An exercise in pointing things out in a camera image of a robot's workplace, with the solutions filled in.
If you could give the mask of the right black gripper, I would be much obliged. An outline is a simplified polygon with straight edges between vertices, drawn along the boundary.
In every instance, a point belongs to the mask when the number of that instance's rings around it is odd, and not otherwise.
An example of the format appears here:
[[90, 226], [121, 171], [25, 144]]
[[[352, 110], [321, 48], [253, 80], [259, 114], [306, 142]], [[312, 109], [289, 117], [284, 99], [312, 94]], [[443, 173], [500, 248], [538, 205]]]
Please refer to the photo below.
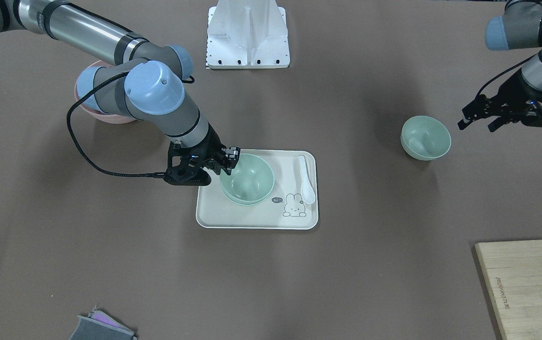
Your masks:
[[171, 142], [164, 181], [176, 186], [204, 187], [212, 181], [204, 168], [212, 170], [217, 176], [222, 171], [232, 171], [239, 161], [240, 152], [239, 147], [226, 148], [209, 125], [204, 140], [191, 148]]

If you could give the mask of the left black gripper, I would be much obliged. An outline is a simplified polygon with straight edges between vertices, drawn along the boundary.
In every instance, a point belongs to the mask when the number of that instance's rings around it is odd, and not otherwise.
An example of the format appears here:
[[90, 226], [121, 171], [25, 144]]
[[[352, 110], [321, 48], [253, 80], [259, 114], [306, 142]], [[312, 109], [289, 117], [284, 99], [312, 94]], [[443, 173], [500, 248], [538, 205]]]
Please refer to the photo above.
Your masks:
[[496, 117], [488, 125], [491, 133], [509, 123], [542, 128], [542, 91], [530, 86], [519, 70], [499, 87], [494, 97], [477, 95], [462, 109], [462, 115], [459, 130], [488, 117]]

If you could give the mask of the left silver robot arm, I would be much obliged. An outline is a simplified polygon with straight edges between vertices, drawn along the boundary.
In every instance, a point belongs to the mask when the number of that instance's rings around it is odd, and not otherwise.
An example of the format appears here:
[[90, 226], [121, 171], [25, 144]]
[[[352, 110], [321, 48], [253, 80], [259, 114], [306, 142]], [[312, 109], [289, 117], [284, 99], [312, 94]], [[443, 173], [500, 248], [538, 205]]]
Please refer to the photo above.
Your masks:
[[509, 123], [542, 128], [542, 0], [508, 0], [504, 14], [489, 20], [485, 45], [492, 51], [539, 48], [511, 67], [511, 75], [489, 98], [481, 91], [462, 109], [463, 130], [480, 119], [493, 118], [491, 132]]

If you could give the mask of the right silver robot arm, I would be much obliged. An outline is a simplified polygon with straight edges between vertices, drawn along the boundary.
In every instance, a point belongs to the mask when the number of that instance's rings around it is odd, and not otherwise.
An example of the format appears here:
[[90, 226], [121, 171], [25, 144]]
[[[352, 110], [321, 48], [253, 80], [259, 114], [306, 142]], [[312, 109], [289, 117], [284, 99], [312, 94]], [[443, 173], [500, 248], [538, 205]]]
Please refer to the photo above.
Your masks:
[[169, 138], [164, 172], [145, 177], [172, 185], [206, 186], [208, 170], [230, 175], [240, 149], [228, 148], [191, 99], [184, 85], [193, 82], [193, 61], [178, 45], [158, 46], [107, 18], [68, 0], [0, 0], [0, 33], [25, 29], [44, 34], [95, 56], [106, 67], [88, 67], [76, 81], [77, 102], [103, 114], [151, 122]]

